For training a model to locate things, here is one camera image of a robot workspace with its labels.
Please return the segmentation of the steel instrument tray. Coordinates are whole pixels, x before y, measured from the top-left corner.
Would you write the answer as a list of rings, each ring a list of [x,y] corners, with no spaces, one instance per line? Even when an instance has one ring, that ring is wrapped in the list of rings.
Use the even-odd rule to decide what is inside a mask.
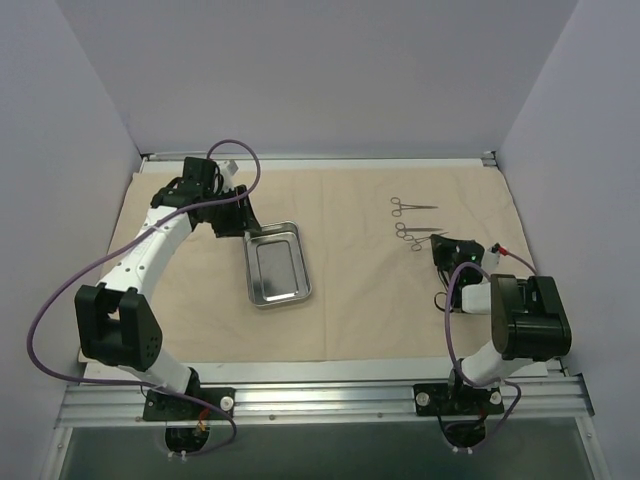
[[[298,225],[264,225],[244,236],[248,296],[257,308],[305,301],[312,293]]]

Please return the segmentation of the beige cloth wrap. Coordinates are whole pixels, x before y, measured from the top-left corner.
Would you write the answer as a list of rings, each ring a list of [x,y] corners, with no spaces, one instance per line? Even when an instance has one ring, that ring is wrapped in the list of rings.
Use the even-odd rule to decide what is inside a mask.
[[[112,240],[132,247],[166,174],[134,177]],[[257,308],[248,296],[241,238],[196,227],[171,257],[151,298],[163,345],[184,363],[378,360],[448,356],[443,286],[430,242],[413,252],[395,224],[499,243],[531,255],[504,176],[480,167],[241,170],[262,226],[300,230],[311,295]],[[435,210],[391,215],[391,197]],[[471,356],[491,338],[486,315],[451,315],[455,353]]]

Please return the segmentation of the steel surgical scissors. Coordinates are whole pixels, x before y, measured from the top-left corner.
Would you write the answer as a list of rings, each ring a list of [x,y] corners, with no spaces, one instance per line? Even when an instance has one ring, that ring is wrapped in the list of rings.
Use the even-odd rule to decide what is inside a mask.
[[[426,242],[430,242],[432,239],[432,235],[424,236],[424,237],[416,237],[412,234],[405,234],[402,239],[410,244],[410,249],[413,252],[420,251],[423,248],[423,244]]]

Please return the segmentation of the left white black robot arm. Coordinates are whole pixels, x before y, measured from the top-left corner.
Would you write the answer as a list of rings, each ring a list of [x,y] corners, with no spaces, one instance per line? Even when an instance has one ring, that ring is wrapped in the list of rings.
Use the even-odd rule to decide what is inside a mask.
[[[164,347],[151,298],[171,257],[198,225],[210,225],[219,238],[258,229],[248,187],[233,182],[237,170],[233,160],[186,158],[181,175],[152,197],[132,247],[74,298],[83,356],[168,392],[166,408],[179,419],[200,411],[200,381]]]

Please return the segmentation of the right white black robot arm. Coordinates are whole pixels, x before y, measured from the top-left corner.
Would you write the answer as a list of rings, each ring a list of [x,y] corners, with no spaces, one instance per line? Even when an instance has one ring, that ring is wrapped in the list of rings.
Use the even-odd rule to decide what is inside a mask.
[[[555,280],[496,243],[485,249],[471,240],[431,238],[436,272],[445,287],[445,341],[452,362],[444,400],[455,412],[469,411],[480,390],[506,382],[518,370],[566,356],[572,345]],[[455,353],[451,315],[486,315],[490,340],[475,354]]]

